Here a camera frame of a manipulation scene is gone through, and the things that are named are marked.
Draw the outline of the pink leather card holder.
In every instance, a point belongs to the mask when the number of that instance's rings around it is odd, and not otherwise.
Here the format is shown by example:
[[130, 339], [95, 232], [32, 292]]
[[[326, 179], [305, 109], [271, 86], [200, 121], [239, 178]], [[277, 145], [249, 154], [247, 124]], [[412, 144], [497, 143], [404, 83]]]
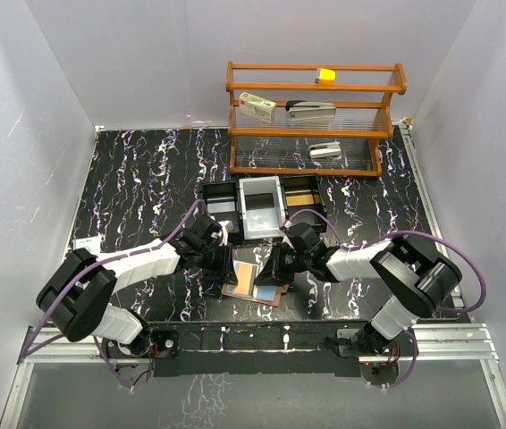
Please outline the pink leather card holder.
[[256, 286], [254, 284], [253, 291], [249, 296], [241, 296], [233, 293], [235, 285], [225, 283], [222, 287], [222, 295], [225, 297], [244, 299], [258, 304], [268, 305], [271, 307], [278, 307], [281, 301], [281, 296], [277, 292], [277, 286]]

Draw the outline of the gold card with stripe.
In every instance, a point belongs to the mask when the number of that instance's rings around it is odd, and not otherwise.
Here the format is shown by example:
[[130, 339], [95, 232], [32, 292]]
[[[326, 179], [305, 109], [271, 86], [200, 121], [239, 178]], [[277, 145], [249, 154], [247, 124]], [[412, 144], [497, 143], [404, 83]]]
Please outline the gold card with stripe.
[[233, 288], [233, 293], [241, 296], [249, 296], [253, 291], [257, 271], [258, 265], [236, 261], [235, 273], [238, 282]]

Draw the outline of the black white organizer tray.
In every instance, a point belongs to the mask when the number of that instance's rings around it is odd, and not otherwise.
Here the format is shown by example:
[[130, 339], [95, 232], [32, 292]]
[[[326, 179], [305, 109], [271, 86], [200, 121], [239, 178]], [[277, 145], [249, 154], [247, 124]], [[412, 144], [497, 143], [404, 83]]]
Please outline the black white organizer tray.
[[[285, 195], [297, 189], [318, 193], [321, 203], [313, 206], [288, 206]], [[280, 236], [287, 219], [308, 223], [318, 232], [325, 232], [323, 220], [327, 211], [315, 175], [263, 176], [236, 181], [206, 182], [201, 185], [200, 198], [206, 203], [234, 201], [236, 210], [210, 213], [219, 223], [226, 222], [228, 240], [240, 245], [248, 240], [273, 239]]]

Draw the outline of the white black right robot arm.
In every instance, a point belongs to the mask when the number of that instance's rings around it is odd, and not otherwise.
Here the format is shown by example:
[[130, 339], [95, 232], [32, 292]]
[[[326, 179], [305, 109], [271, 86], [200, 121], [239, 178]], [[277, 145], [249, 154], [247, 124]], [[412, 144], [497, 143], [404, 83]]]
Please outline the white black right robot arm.
[[348, 338], [327, 337], [334, 353], [355, 350], [383, 355], [398, 336], [422, 318], [430, 318], [462, 280], [460, 269], [427, 244], [426, 234], [397, 232], [359, 250], [329, 247], [307, 223], [282, 227], [283, 241], [275, 244], [254, 284], [292, 283], [296, 273], [312, 273], [321, 282], [353, 278], [380, 279], [391, 297], [362, 328]]

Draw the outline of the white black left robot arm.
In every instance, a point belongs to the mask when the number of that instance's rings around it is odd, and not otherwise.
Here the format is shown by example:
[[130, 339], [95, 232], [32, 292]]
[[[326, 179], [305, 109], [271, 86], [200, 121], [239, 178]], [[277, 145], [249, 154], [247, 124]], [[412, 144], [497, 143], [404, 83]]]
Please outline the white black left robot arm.
[[120, 343], [140, 357], [151, 346], [151, 328], [134, 311], [116, 307], [118, 291], [155, 277], [200, 269], [210, 280], [237, 283], [229, 241], [233, 222], [200, 215], [172, 237], [156, 239], [126, 253], [99, 257], [87, 248], [73, 250], [36, 298], [36, 304], [70, 342], [95, 336]]

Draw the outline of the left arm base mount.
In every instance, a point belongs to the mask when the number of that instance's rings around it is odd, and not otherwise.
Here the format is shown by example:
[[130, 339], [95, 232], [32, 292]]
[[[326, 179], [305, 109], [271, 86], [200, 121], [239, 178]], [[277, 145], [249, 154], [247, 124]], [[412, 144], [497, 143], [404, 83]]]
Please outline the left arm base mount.
[[180, 334], [171, 329], [145, 329], [131, 344], [94, 338], [99, 357], [110, 367], [120, 388], [133, 393], [156, 371], [159, 359], [177, 358]]

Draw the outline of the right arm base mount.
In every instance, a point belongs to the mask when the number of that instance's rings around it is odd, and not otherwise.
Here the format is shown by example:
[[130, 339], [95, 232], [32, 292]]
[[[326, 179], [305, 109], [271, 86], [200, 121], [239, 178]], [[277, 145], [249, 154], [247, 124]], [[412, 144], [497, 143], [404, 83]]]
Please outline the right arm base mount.
[[402, 384], [413, 371], [419, 349], [412, 331], [404, 331], [387, 340], [372, 328], [339, 329], [333, 337], [325, 337], [324, 349], [341, 358], [379, 358], [360, 364], [361, 376], [368, 385], [388, 389]]

